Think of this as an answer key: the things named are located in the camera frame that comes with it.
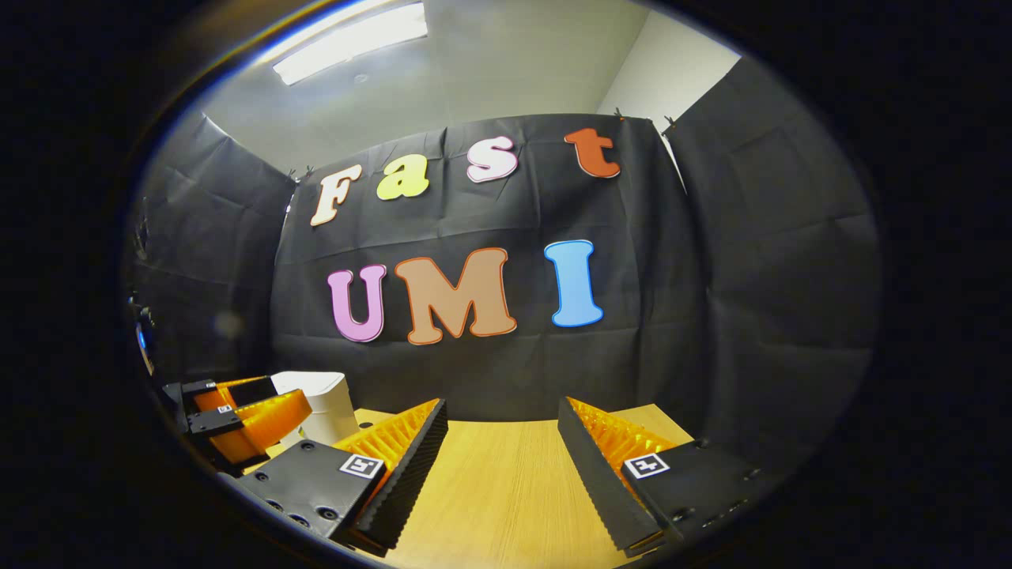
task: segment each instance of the white box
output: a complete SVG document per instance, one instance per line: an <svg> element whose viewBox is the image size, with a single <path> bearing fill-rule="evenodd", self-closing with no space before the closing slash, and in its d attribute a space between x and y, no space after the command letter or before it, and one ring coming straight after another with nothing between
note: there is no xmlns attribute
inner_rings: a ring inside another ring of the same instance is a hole
<svg viewBox="0 0 1012 569"><path fill-rule="evenodd" d="M348 384L344 374L337 372L281 372L270 377L278 395L297 389L303 390L313 413L303 421L303 435L296 429L281 439L285 449L302 440L303 436L323 444L358 432L358 421L351 407Z"/></svg>

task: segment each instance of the purple letter u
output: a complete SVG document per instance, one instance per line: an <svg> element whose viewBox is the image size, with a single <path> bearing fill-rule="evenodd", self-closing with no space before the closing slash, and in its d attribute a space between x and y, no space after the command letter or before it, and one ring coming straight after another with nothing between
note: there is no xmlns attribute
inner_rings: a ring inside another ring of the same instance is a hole
<svg viewBox="0 0 1012 569"><path fill-rule="evenodd" d="M382 264L370 264L358 271L359 277L365 282L365 299L369 308L368 320L365 322L357 322L351 317L348 287L354 274L350 270L339 270L327 277L334 303L334 324L337 324L337 331L342 336L353 342L369 342L383 331L383 288L380 287L380 281L386 274L387 267Z"/></svg>

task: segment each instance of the ceiling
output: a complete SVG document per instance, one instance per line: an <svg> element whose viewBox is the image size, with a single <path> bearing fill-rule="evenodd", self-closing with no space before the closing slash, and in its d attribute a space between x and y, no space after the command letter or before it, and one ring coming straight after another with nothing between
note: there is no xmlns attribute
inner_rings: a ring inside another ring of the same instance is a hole
<svg viewBox="0 0 1012 569"><path fill-rule="evenodd" d="M291 86L273 62L256 64L223 81L199 106L251 152L298 173L450 125L596 112L649 12L625 0L424 4L427 37Z"/></svg>

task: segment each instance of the screw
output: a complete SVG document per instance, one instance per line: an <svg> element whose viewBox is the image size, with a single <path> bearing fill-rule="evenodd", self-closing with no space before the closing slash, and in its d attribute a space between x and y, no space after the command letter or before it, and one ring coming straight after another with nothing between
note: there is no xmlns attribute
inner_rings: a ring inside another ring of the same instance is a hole
<svg viewBox="0 0 1012 569"><path fill-rule="evenodd" d="M724 517L724 514L723 513L719 513L719 514L714 515L713 517L710 517L706 521L703 521L702 522L702 526L703 527L707 527L709 525L712 525L713 523L716 522L716 520L721 519L722 517Z"/></svg>
<svg viewBox="0 0 1012 569"><path fill-rule="evenodd" d="M675 513L671 514L671 521L675 522L681 521L686 517L692 517L692 514L694 513L695 513L695 508L693 507L681 508L675 511Z"/></svg>

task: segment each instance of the black backdrop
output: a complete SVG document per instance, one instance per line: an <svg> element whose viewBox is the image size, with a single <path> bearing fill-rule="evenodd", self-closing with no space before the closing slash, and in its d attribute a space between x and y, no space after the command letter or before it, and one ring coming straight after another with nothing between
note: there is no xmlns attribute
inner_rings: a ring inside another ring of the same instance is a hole
<svg viewBox="0 0 1012 569"><path fill-rule="evenodd" d="M867 181L749 57L664 136L704 250L705 434L766 469L793 467L843 413L871 357L882 270Z"/></svg>
<svg viewBox="0 0 1012 569"><path fill-rule="evenodd" d="M134 206L137 302L151 309L161 384L270 365L271 274L294 182L206 116L185 117Z"/></svg>
<svg viewBox="0 0 1012 569"><path fill-rule="evenodd" d="M614 148L604 152L620 165L617 176L581 170L575 147L563 139L584 128L612 140ZM513 140L519 166L506 178L476 184L466 174L468 149L497 136ZM428 189L381 200L375 187L384 166L414 153L429 159ZM320 179L355 164L363 173L335 219L312 227ZM693 431L701 427L707 380L691 223L671 159L646 119L518 116L391 141L318 168L296 190L271 297L275 363L344 372L354 404L383 411L445 397L454 419L549 419L569 395L609 410L657 402ZM546 245L569 239L594 244L591 283L604 311L599 322L578 328L552 323L558 292L543 256ZM483 247L509 254L503 283L517 329L409 343L412 322L397 263L431 257L455 284L468 254ZM369 264L387 266L385 328L375 340L355 343L336 329L327 275L355 273L352 314L363 321L357 273Z"/></svg>

